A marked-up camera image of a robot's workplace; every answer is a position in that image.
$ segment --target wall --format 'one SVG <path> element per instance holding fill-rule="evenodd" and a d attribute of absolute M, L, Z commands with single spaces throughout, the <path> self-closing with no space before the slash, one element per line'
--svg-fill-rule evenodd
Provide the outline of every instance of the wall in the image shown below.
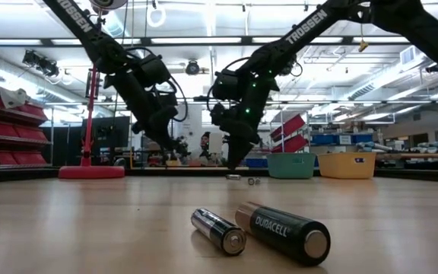
<path fill-rule="evenodd" d="M 396 118 L 396 124 L 382 129 L 383 138 L 390 139 L 402 136 L 417 135 L 427 133 L 429 142 L 435 142 L 435 132 L 438 131 L 438 109 L 432 111 L 422 111 L 421 119 L 413 121 L 414 113 Z"/>

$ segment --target black battery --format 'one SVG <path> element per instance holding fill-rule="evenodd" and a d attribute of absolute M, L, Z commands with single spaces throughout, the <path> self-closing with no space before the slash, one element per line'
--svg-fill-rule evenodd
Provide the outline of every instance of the black battery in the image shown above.
<path fill-rule="evenodd" d="M 331 236 L 322 223 L 254 202 L 240 205 L 236 223 L 304 266 L 319 265 L 331 249 Z"/>
<path fill-rule="evenodd" d="M 240 227 L 207 209 L 196 209 L 190 220 L 203 235 L 227 255 L 236 256 L 243 252 L 246 246 L 246 233 Z"/>

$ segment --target teal bin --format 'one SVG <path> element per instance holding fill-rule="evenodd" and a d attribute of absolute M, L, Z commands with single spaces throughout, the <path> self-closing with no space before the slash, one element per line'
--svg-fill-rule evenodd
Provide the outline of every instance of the teal bin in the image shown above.
<path fill-rule="evenodd" d="M 313 153 L 272 153 L 268 159 L 270 176 L 278 179 L 309 179 L 313 177 L 316 155 Z"/>

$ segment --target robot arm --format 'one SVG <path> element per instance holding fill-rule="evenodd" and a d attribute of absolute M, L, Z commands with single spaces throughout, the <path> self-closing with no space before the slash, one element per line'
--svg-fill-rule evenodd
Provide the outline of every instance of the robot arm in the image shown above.
<path fill-rule="evenodd" d="M 173 149 L 168 133 L 169 121 L 178 113 L 173 106 L 156 104 L 158 100 L 145 88 L 169 81 L 171 75 L 152 53 L 140 59 L 133 56 L 89 20 L 73 0 L 43 0 L 52 12 L 81 41 L 97 71 L 106 74 L 104 88 L 113 86 L 125 101 L 128 110 L 136 117 L 133 132 L 145 135 L 166 149 Z"/>
<path fill-rule="evenodd" d="M 370 6 L 361 3 L 369 2 Z M 257 128 L 270 91 L 279 91 L 275 77 L 296 60 L 304 46 L 339 20 L 372 23 L 399 33 L 438 63 L 438 20 L 428 14 L 420 0 L 328 0 L 281 39 L 257 49 L 236 71 L 216 73 L 211 88 L 219 100 L 238 102 L 229 110 L 216 104 L 213 124 L 230 133 L 228 166 L 235 168 L 258 143 Z"/>

